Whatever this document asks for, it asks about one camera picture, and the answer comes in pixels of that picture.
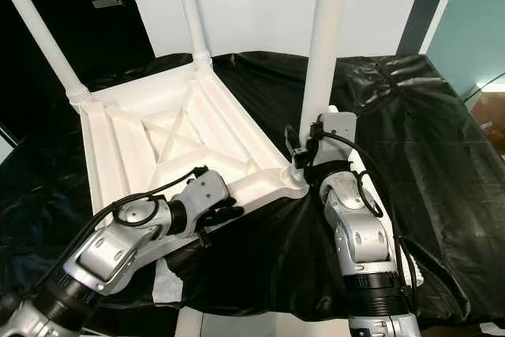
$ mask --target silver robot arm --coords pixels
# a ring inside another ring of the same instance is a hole
[[[286,128],[292,171],[295,178],[303,171],[305,180],[319,190],[326,220],[335,232],[351,335],[421,337],[409,311],[408,288],[402,285],[387,233],[377,219],[382,211],[358,185],[361,177],[350,171],[349,154],[359,149],[353,143],[356,119],[349,112],[321,114],[311,125],[306,146],[292,128]]]
[[[131,201],[114,221],[93,232],[33,298],[24,300],[0,327],[0,337],[74,337],[107,295],[122,290],[133,273],[169,253],[168,243],[203,226],[238,217],[228,189],[213,170],[192,180],[170,201]]]

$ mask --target black cylindrical joint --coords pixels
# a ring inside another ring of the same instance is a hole
[[[171,200],[168,202],[168,208],[172,215],[172,223],[167,234],[177,234],[184,232],[188,216],[186,215],[186,208],[180,200]]]
[[[79,331],[102,299],[102,295],[59,270],[33,299],[33,305],[56,324]]]
[[[352,316],[389,316],[409,312],[397,272],[344,276]]]

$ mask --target white pole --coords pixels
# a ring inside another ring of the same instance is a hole
[[[307,141],[310,124],[327,111],[335,57],[346,0],[316,0],[309,66],[301,109],[300,141]]]
[[[182,0],[182,7],[193,44],[193,62],[197,68],[209,68],[212,60],[205,44],[204,29],[196,0]]]
[[[65,55],[63,55],[49,29],[47,29],[37,8],[33,5],[32,0],[11,1],[14,3],[17,12],[21,15],[46,60],[56,73],[56,76],[62,82],[70,104],[77,108],[79,103],[91,97],[88,89],[77,78]]]

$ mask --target black plastic sheet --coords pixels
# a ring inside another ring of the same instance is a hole
[[[140,75],[187,55],[161,58]],[[306,58],[228,54],[214,68],[274,144],[298,125]],[[98,88],[110,82],[100,78]],[[425,277],[421,325],[505,320],[505,165],[451,86],[423,56],[339,60],[331,102],[358,114],[357,143],[380,165],[409,251]],[[0,290],[29,286],[90,217],[78,118],[60,107],[0,166]],[[314,194],[279,199],[167,257],[183,303],[223,315],[346,316],[332,232]],[[152,304],[154,267],[140,270],[96,319]]]

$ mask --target white wall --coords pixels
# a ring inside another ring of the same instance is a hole
[[[308,55],[315,0],[199,0],[212,55]],[[340,56],[394,54],[413,0],[347,0]],[[180,0],[137,0],[157,57],[189,52]]]

